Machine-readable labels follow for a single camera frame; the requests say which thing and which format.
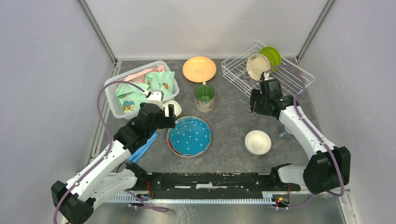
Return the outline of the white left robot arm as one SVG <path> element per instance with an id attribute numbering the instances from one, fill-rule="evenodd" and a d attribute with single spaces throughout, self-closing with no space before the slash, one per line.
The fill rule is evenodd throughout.
<path id="1" fill-rule="evenodd" d="M 176 110 L 173 104 L 158 107 L 144 104 L 138 116 L 121 127 L 110 137 L 110 143 L 102 153 L 73 178 L 51 186 L 56 207 L 53 222 L 61 213 L 71 224 L 83 224 L 103 202 L 121 191 L 143 189 L 147 178 L 127 169 L 107 179 L 111 171 L 144 146 L 157 129 L 174 128 Z"/>

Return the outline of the lime green plate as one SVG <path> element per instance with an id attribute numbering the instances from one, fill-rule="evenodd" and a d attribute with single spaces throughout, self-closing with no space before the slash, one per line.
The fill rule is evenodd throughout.
<path id="1" fill-rule="evenodd" d="M 282 58 L 277 49 L 267 46 L 259 51 L 259 54 L 264 55 L 270 62 L 270 67 L 273 68 L 281 64 Z"/>

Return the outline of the white round bowl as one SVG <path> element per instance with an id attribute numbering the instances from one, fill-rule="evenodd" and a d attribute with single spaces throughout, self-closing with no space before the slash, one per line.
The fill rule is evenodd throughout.
<path id="1" fill-rule="evenodd" d="M 253 155 L 264 155 L 271 146 L 270 137 L 263 131 L 253 130 L 245 136 L 245 147 Z"/>

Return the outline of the small white blue cup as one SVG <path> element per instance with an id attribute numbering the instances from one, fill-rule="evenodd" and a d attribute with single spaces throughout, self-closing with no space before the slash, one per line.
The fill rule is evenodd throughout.
<path id="1" fill-rule="evenodd" d="M 279 134 L 280 138 L 290 138 L 293 137 L 293 133 L 291 132 L 291 130 L 288 127 L 284 127 L 283 131 Z"/>

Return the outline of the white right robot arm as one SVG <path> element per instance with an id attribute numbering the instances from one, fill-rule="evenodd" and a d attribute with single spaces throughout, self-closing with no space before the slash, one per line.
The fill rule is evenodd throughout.
<path id="1" fill-rule="evenodd" d="M 284 164 L 272 168 L 269 183 L 273 189 L 282 190 L 293 183 L 305 186 L 314 195 L 344 195 L 351 153 L 324 137 L 303 114 L 295 96 L 283 95 L 280 83 L 273 78 L 261 81 L 260 88 L 251 91 L 249 104 L 250 112 L 274 117 L 288 128 L 309 159 L 305 166 Z"/>

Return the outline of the cream floral plate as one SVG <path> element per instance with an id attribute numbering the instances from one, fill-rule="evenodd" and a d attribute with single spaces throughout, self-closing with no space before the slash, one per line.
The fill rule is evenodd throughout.
<path id="1" fill-rule="evenodd" d="M 255 80 L 259 81 L 263 72 L 268 71 L 270 66 L 270 61 L 266 56 L 257 53 L 251 55 L 247 59 L 246 68 L 249 76 Z"/>

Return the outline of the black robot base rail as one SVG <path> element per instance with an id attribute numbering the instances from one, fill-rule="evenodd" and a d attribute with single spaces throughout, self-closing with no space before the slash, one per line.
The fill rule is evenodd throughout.
<path id="1" fill-rule="evenodd" d="M 126 169 L 137 177 L 131 189 L 149 191 L 154 199 L 259 199 L 263 192 L 301 189 L 273 173 L 148 173 L 136 163 Z"/>

